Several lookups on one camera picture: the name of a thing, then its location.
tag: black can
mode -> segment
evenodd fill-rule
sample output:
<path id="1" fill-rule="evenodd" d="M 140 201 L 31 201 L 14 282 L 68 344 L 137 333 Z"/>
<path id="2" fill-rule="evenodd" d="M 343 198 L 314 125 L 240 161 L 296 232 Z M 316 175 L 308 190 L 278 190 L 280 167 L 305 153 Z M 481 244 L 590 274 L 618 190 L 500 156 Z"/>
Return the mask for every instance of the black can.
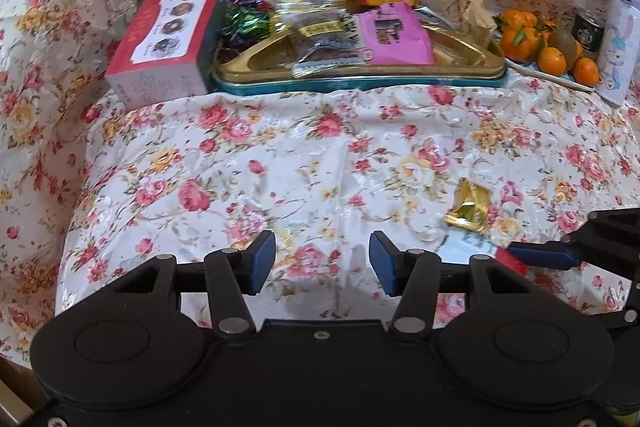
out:
<path id="1" fill-rule="evenodd" d="M 571 34 L 585 50 L 597 52 L 604 36 L 604 22 L 595 13 L 578 8 Z"/>

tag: teal tin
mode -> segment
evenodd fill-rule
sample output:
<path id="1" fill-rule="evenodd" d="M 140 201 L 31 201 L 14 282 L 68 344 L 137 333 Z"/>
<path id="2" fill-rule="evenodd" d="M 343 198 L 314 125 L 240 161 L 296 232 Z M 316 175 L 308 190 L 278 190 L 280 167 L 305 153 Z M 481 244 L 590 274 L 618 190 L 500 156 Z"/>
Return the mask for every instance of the teal tin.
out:
<path id="1" fill-rule="evenodd" d="M 339 89 L 424 84 L 461 87 L 503 87 L 507 82 L 501 49 L 491 42 L 483 49 L 453 31 L 425 26 L 433 44 L 435 64 L 430 66 L 350 65 L 327 70 L 325 76 L 293 78 L 296 50 L 288 30 L 276 33 L 225 64 L 215 64 L 212 80 L 220 90 L 237 94 L 289 91 L 331 92 Z"/>

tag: red and white box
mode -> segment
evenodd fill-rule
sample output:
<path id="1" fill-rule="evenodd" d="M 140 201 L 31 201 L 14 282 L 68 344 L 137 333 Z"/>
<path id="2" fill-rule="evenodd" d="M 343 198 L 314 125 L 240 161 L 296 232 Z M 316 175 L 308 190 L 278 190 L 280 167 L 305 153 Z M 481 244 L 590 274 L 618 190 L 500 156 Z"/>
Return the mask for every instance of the red and white box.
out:
<path id="1" fill-rule="evenodd" d="M 207 94 L 226 0 L 144 0 L 107 67 L 128 110 Z"/>

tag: floral fabric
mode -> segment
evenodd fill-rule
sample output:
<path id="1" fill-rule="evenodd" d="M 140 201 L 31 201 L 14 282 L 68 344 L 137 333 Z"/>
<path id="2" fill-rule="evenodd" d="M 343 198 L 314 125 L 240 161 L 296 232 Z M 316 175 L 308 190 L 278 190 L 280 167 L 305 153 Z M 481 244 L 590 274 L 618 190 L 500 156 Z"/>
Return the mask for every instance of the floral fabric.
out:
<path id="1" fill-rule="evenodd" d="M 519 76 L 513 91 L 214 94 L 124 114 L 103 74 L 141 1 L 0 0 L 0 355 L 15 362 L 54 310 L 159 252 L 200 260 L 271 228 L 257 319 L 386 320 L 369 233 L 434 248 L 460 176 L 493 189 L 501 243 L 638 204 L 635 108 Z M 549 16 L 572 2 L 488 1 Z M 627 291 L 593 267 L 530 276 L 587 310 Z M 185 302 L 207 322 L 197 296 Z M 438 320 L 460 302 L 442 296 Z"/>

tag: pink snack package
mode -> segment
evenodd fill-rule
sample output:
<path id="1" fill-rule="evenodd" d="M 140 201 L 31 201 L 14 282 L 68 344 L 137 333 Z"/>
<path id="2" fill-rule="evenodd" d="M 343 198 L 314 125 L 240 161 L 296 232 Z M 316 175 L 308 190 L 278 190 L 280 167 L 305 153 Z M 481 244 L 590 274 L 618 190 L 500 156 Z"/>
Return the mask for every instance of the pink snack package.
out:
<path id="1" fill-rule="evenodd" d="M 406 1 L 354 15 L 354 31 L 367 64 L 433 64 L 429 33 Z"/>

